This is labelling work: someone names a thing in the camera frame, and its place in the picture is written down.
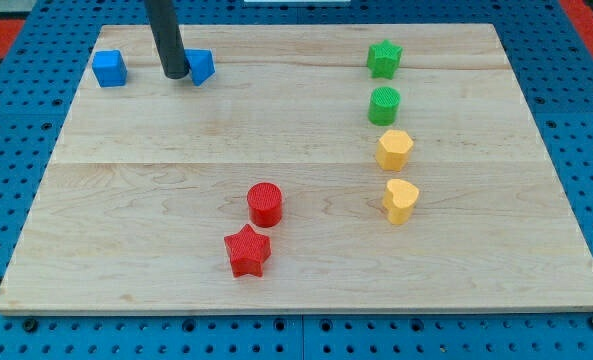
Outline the black cylindrical robot arm stick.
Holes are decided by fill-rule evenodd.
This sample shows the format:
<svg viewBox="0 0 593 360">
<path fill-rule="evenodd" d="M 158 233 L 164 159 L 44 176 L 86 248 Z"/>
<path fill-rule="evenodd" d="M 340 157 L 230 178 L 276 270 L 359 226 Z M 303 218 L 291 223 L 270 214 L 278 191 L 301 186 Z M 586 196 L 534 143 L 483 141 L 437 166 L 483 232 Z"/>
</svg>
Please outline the black cylindrical robot arm stick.
<svg viewBox="0 0 593 360">
<path fill-rule="evenodd" d="M 161 61 L 164 75 L 181 79 L 188 75 L 190 65 L 172 0 L 144 0 L 146 15 Z"/>
</svg>

